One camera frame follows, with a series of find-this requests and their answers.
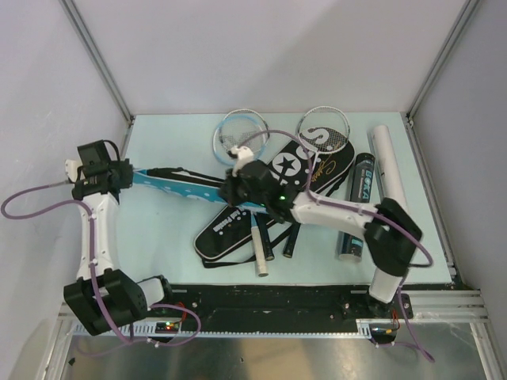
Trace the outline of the blue racket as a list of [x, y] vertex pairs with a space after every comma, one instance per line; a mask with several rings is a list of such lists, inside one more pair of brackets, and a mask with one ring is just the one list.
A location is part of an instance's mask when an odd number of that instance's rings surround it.
[[225, 115], [212, 140], [215, 158], [232, 165], [227, 174], [227, 191], [238, 185], [239, 170], [259, 158], [269, 140], [269, 127], [256, 112], [241, 109]]

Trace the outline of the black racket bag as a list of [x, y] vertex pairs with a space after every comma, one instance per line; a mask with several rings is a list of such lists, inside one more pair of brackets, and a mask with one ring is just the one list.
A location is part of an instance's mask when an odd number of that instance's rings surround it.
[[[345, 181], [355, 160], [355, 150], [351, 143], [333, 154], [320, 155], [317, 158], [311, 177], [310, 189], [318, 194], [330, 196], [338, 190]], [[294, 141], [285, 145], [268, 163], [273, 176], [281, 184], [291, 184], [303, 188], [307, 180], [307, 156], [302, 147]], [[289, 226], [274, 240], [267, 237], [268, 228], [275, 225], [275, 221], [266, 214], [258, 217], [259, 230], [264, 242], [269, 244], [265, 249], [267, 260], [274, 258], [272, 248], [281, 242], [285, 243], [283, 256], [291, 258], [299, 234], [299, 226]], [[236, 249], [251, 242], [250, 232], [251, 214], [248, 210], [225, 207], [198, 234], [194, 241], [194, 249], [205, 268], [219, 268], [230, 266], [230, 262], [223, 258]]]

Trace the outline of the blue racket bag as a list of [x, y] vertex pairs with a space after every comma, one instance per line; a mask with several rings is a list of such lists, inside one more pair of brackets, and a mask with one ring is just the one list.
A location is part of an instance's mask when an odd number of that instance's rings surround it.
[[133, 184], [156, 188], [167, 194], [210, 203], [230, 204], [219, 196], [224, 179], [193, 172], [181, 167], [135, 169]]

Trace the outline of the white racket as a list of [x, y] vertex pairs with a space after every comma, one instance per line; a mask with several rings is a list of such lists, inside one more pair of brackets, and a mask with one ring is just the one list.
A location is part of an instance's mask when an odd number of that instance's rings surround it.
[[346, 115], [338, 108], [318, 106], [306, 114], [298, 122], [296, 137], [299, 141], [298, 150], [301, 158], [307, 159], [304, 150], [312, 153], [312, 163], [306, 175], [312, 174], [318, 163], [319, 155], [329, 156], [342, 150], [349, 141], [350, 126]]
[[[240, 108], [227, 113], [223, 120], [215, 129], [213, 136], [213, 151], [215, 158], [222, 162], [224, 165], [234, 165], [229, 151], [233, 146], [239, 146], [251, 135], [259, 131], [267, 131], [268, 124], [263, 117], [256, 111], [248, 108]], [[253, 151], [254, 158], [257, 159], [263, 153], [267, 142], [269, 141], [270, 134], [259, 135], [247, 143], [247, 146]], [[265, 259], [267, 261], [274, 260], [273, 249], [271, 243], [268, 242], [266, 222], [261, 220], [259, 215], [257, 218], [259, 222], [259, 229], [263, 239], [263, 249]]]

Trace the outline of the black shuttlecock tube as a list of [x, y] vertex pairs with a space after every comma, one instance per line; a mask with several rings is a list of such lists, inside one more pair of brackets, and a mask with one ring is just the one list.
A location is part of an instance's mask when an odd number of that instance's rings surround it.
[[[352, 176], [349, 180], [349, 201], [369, 203], [372, 192], [375, 156], [360, 153], [356, 156]], [[358, 263], [362, 258], [364, 242], [350, 234], [341, 234], [338, 238], [337, 258], [343, 261]]]

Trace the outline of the white shuttlecock tube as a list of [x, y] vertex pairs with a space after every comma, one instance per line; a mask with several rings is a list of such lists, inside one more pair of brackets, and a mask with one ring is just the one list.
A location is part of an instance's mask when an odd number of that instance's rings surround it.
[[406, 194], [388, 126], [381, 124], [372, 128], [370, 143], [376, 159], [381, 197], [396, 200], [404, 211], [408, 211]]

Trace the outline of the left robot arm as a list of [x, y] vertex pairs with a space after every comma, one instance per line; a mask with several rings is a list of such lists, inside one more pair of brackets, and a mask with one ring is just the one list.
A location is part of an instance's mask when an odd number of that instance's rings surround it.
[[138, 283], [119, 264], [116, 221], [120, 192], [133, 182], [129, 160], [83, 165], [65, 161], [72, 197], [79, 202], [82, 252], [76, 281], [64, 287], [64, 301], [86, 331], [97, 336], [143, 320], [149, 307], [159, 316], [170, 314], [175, 296], [163, 275]]

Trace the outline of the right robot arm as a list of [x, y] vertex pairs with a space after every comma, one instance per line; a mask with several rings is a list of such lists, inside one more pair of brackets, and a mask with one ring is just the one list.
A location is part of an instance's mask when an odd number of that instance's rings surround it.
[[278, 223], [324, 226], [359, 238], [375, 265], [365, 299], [367, 310], [385, 317], [394, 309], [395, 295], [422, 238], [419, 226], [396, 200], [352, 203], [300, 191], [280, 184], [259, 160], [238, 171], [227, 170], [218, 194], [231, 207], [266, 213]]

